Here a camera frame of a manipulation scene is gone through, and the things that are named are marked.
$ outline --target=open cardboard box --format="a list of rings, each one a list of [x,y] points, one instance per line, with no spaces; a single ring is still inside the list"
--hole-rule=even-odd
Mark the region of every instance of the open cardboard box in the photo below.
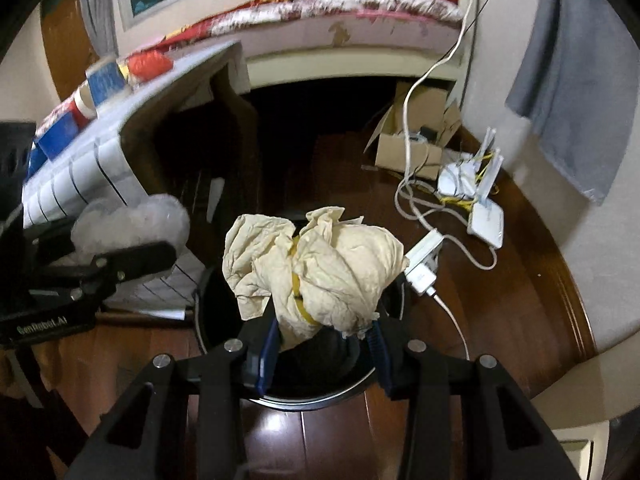
[[[376,166],[386,170],[404,173],[404,135],[402,134],[402,103],[410,84],[396,85],[394,104],[382,117],[374,130],[365,151],[378,140]],[[416,132],[422,126],[437,132],[434,144],[411,141],[411,169],[420,168],[416,175],[428,180],[436,180],[442,162],[442,149],[462,126],[460,109],[454,102],[445,108],[447,91],[439,88],[418,86],[409,99],[409,131]]]

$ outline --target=blue container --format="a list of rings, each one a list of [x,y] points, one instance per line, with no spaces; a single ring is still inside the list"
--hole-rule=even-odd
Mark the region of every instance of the blue container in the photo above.
[[[27,170],[27,180],[29,180],[47,161],[47,155],[44,154],[41,147],[37,144],[31,150],[29,156],[29,169]]]
[[[36,144],[49,160],[53,160],[76,138],[78,131],[73,114],[67,111],[36,140]]]
[[[117,95],[131,93],[131,86],[120,72],[115,56],[104,57],[91,65],[86,70],[86,80],[98,114],[100,108]]]

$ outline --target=red plastic bag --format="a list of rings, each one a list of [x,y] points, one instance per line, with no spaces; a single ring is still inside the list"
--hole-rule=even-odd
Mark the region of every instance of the red plastic bag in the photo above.
[[[169,72],[174,67],[174,62],[164,54],[156,50],[150,50],[129,57],[127,66],[131,75],[135,76],[141,83],[145,83],[165,72]]]

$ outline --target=silver bolt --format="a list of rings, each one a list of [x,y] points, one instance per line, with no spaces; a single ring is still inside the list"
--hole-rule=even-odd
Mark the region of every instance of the silver bolt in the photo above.
[[[427,349],[426,343],[419,339],[411,339],[411,341],[406,344],[406,347],[411,350],[411,352],[416,352],[417,354],[424,352]]]
[[[78,301],[80,298],[84,296],[81,288],[74,288],[70,293],[71,301]]]
[[[225,350],[227,352],[238,352],[242,350],[242,341],[239,339],[227,339],[225,341]]]
[[[171,362],[171,356],[167,354],[160,354],[154,357],[153,363],[156,368],[164,368]]]
[[[484,354],[480,356],[480,364],[485,368],[495,368],[498,364],[498,361],[494,356],[489,354]]]

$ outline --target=gray curtain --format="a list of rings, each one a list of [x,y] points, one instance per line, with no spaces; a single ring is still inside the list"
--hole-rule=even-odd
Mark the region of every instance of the gray curtain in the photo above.
[[[532,121],[546,159],[601,204],[638,100],[640,56],[607,0],[539,0],[507,106]]]
[[[113,0],[80,0],[80,11],[89,40],[99,56],[118,53]]]

